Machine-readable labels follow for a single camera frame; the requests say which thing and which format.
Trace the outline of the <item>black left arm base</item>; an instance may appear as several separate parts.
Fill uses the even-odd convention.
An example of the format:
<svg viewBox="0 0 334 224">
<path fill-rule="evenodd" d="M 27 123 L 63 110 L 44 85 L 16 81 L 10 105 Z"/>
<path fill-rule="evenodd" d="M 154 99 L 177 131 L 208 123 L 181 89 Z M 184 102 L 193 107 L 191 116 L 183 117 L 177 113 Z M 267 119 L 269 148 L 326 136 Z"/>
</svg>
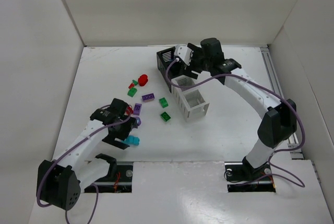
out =
<svg viewBox="0 0 334 224">
<path fill-rule="evenodd" d="M 94 184 L 99 193 L 131 193 L 133 180 L 133 163 L 120 162 L 113 175 L 98 179 Z"/>
</svg>

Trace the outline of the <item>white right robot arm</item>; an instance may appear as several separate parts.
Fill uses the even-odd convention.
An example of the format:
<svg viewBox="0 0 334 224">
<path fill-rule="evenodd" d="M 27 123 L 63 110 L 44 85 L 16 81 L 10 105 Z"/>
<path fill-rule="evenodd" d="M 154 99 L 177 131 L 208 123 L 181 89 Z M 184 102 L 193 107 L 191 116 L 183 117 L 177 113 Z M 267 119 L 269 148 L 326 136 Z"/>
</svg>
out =
<svg viewBox="0 0 334 224">
<path fill-rule="evenodd" d="M 296 131 L 296 117 L 292 100 L 283 102 L 251 80 L 241 64 L 232 58 L 225 58 L 220 41 L 207 38 L 200 46 L 187 44 L 180 58 L 185 62 L 185 73 L 209 72 L 220 83 L 241 96 L 261 118 L 257 130 L 258 141 L 243 158 L 242 171 L 251 176 L 262 168 L 270 155 Z"/>
</svg>

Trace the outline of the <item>red 2x4 lego brick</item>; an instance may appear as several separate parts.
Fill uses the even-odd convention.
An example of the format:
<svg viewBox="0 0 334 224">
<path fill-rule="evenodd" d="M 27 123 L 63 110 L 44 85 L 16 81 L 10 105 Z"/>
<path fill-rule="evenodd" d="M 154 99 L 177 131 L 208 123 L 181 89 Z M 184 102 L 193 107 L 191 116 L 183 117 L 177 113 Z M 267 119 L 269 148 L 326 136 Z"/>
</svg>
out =
<svg viewBox="0 0 334 224">
<path fill-rule="evenodd" d="M 132 115 L 133 114 L 133 107 L 132 105 L 128 105 L 125 111 L 126 115 Z"/>
</svg>

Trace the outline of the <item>light blue small lego brick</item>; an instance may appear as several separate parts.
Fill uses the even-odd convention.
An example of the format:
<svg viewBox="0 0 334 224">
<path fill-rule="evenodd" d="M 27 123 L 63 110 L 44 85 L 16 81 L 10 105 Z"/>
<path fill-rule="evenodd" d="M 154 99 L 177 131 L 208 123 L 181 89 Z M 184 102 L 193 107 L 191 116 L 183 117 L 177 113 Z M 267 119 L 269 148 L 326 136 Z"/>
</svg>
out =
<svg viewBox="0 0 334 224">
<path fill-rule="evenodd" d="M 136 136 L 133 137 L 133 145 L 139 146 L 140 144 L 140 139 Z"/>
</svg>

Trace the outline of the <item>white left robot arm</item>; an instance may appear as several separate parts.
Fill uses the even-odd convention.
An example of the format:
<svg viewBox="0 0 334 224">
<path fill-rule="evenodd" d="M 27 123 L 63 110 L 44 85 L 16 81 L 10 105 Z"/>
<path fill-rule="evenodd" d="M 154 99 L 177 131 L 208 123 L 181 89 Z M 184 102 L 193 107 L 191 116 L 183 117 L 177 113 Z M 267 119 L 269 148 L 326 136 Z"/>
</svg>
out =
<svg viewBox="0 0 334 224">
<path fill-rule="evenodd" d="M 40 207 L 53 205 L 70 210 L 87 187 L 98 179 L 115 176 L 115 158 L 98 154 L 89 163 L 86 161 L 101 142 L 121 150 L 129 147 L 123 141 L 138 127 L 129 109 L 128 103 L 114 98 L 108 106 L 90 115 L 83 131 L 61 154 L 52 161 L 42 161 L 38 167 L 36 192 Z"/>
</svg>

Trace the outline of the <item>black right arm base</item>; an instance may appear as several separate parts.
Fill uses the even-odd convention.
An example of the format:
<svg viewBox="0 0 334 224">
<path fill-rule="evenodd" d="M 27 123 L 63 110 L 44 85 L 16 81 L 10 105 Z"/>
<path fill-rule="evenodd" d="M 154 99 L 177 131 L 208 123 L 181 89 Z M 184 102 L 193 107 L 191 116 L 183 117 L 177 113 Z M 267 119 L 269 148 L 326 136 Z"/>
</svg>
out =
<svg viewBox="0 0 334 224">
<path fill-rule="evenodd" d="M 276 192 L 267 163 L 257 169 L 249 168 L 242 162 L 226 162 L 224 167 L 229 193 Z"/>
</svg>

